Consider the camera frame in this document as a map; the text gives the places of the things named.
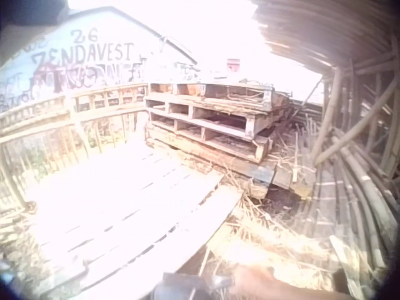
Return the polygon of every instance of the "person's arm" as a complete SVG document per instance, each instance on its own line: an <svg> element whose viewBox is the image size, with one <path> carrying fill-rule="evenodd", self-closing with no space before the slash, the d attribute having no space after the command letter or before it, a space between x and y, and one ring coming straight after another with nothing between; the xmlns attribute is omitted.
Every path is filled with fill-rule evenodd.
<svg viewBox="0 0 400 300"><path fill-rule="evenodd" d="M252 296L260 300L353 300L351 296L338 292L294 287L274 279L267 271L247 267L238 267L234 278L234 294Z"/></svg>

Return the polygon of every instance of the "white wall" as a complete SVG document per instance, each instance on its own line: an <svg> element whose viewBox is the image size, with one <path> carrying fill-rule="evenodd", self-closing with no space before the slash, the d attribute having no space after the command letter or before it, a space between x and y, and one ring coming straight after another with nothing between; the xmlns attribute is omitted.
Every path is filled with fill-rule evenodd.
<svg viewBox="0 0 400 300"><path fill-rule="evenodd" d="M191 80L184 54L114 11L71 19L20 49L0 68L0 112L67 89Z"/></svg>

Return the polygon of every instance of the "gray tool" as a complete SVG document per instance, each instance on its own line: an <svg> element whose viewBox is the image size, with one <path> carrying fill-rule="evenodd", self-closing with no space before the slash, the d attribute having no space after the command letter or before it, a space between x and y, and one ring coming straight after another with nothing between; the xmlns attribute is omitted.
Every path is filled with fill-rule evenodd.
<svg viewBox="0 0 400 300"><path fill-rule="evenodd" d="M164 284L171 286L202 289L203 291L213 291L234 286L234 278L231 276L212 276L210 279L205 280L197 275L164 273L162 281Z"/></svg>

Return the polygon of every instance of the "person's hand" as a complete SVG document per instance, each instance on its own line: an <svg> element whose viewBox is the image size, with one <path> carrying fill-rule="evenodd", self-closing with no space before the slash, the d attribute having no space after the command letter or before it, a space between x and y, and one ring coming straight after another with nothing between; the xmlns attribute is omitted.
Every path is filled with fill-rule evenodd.
<svg viewBox="0 0 400 300"><path fill-rule="evenodd" d="M233 277L235 285L230 292L242 296L256 296L266 286L279 282L266 268L261 267L238 266L233 272Z"/></svg>

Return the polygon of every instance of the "wooden deck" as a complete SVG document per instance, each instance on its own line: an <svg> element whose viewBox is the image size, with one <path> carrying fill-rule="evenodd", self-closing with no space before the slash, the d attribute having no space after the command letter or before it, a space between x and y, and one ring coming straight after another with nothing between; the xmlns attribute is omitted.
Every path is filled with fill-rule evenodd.
<svg viewBox="0 0 400 300"><path fill-rule="evenodd" d="M143 143L58 173L32 192L36 237L54 270L35 293L145 296L163 272L178 270L207 242L240 200L243 191L220 185L222 178Z"/></svg>

